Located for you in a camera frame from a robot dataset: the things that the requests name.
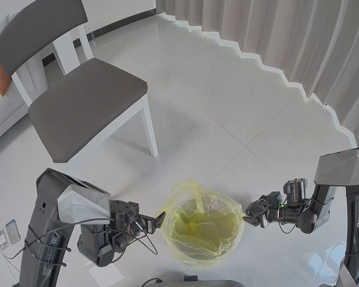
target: chair frame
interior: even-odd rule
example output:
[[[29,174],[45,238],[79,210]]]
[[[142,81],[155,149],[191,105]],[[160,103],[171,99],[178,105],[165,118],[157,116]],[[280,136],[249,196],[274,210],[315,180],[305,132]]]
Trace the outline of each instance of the chair frame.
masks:
[[[82,48],[84,50],[84,54],[86,60],[93,58],[93,53],[90,48],[88,39],[85,34],[85,30],[83,25],[79,25],[78,32],[80,36],[80,41]],[[65,33],[64,35],[57,38],[55,41],[52,42],[55,51],[57,51],[58,43],[66,38],[69,37],[71,43],[72,39],[70,37],[70,32]],[[61,55],[56,52],[56,59],[58,64],[63,72],[63,74],[67,74],[71,70],[73,70],[76,66],[78,66],[78,59],[77,61],[69,61],[65,60],[64,63],[61,61]],[[21,83],[19,76],[16,72],[12,75],[12,79],[18,88],[21,96],[23,97],[25,103],[28,107],[32,104],[32,100],[30,99],[28,93],[26,92],[23,84]],[[64,170],[65,173],[81,178],[81,176],[77,173],[75,167],[84,159],[86,158],[92,151],[94,151],[103,141],[105,141],[110,135],[112,135],[120,126],[122,126],[125,122],[127,122],[131,117],[133,117],[136,113],[141,112],[142,121],[144,124],[144,129],[146,133],[146,137],[148,139],[149,149],[152,156],[156,157],[158,155],[157,144],[154,136],[153,131],[153,124],[152,118],[150,116],[150,110],[148,105],[148,98],[145,94],[139,100],[137,100],[132,106],[130,106],[125,112],[123,112],[120,116],[118,116],[115,120],[110,122],[102,131],[100,131],[91,141],[89,141],[86,146],[84,146],[79,152],[77,152],[67,163],[55,163],[56,167],[60,170]]]

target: gray seat cushion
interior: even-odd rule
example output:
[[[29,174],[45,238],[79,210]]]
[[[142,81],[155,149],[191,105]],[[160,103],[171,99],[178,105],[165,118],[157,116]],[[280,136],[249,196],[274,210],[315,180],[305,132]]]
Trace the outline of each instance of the gray seat cushion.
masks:
[[[29,107],[55,163],[66,163],[147,92],[140,78],[96,58],[73,69]]]

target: chair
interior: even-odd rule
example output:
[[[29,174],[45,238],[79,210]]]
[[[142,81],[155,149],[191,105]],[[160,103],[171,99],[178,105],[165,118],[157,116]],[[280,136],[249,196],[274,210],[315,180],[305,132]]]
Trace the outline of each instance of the chair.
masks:
[[[146,82],[93,57],[82,26],[87,21],[81,0],[36,0],[0,34],[1,66],[29,106],[29,117],[53,162],[73,174],[72,166],[139,111],[150,152],[158,155]],[[32,102],[16,70],[75,27],[87,60]]]

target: trash can lined with yellow bag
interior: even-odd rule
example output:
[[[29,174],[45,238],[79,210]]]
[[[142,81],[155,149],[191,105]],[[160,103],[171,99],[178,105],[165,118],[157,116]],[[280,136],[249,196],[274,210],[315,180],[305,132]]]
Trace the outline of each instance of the trash can lined with yellow bag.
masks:
[[[239,243],[244,230],[242,206],[193,179],[174,184],[158,213],[166,212],[161,232],[173,256],[196,269],[219,264]]]

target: curtain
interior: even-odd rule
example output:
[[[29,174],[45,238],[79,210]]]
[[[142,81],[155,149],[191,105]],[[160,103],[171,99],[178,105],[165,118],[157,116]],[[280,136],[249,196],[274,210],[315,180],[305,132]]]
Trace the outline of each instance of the curtain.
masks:
[[[359,145],[359,0],[156,0],[156,9],[282,69],[329,104]]]

